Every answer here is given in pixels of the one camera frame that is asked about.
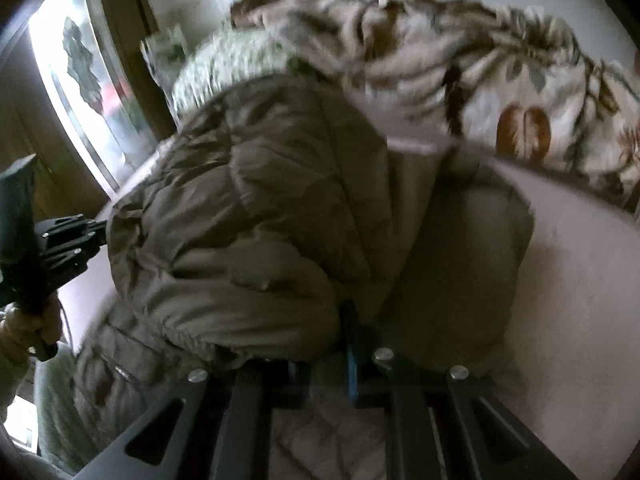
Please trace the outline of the grey left sleeve forearm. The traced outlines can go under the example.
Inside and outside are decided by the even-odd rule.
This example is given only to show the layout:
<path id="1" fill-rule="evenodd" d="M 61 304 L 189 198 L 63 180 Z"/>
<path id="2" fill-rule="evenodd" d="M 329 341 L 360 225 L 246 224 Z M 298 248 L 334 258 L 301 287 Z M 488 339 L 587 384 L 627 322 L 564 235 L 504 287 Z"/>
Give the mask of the grey left sleeve forearm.
<path id="1" fill-rule="evenodd" d="M 73 351 L 62 342 L 53 359 L 36 364 L 34 400 L 40 453 L 16 450 L 21 470 L 32 478 L 73 478 L 99 453 L 75 406 L 75 370 Z"/>

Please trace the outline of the left hand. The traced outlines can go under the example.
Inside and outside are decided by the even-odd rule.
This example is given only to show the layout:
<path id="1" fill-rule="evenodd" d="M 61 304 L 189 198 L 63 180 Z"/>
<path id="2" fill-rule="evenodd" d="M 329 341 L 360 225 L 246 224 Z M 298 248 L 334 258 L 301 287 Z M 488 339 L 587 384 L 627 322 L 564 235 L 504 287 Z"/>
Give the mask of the left hand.
<path id="1" fill-rule="evenodd" d="M 30 348 L 39 341 L 56 344 L 62 335 L 61 304 L 56 292 L 48 298 L 42 315 L 27 315 L 11 304 L 1 321 L 1 353 L 13 363 L 24 365 Z"/>

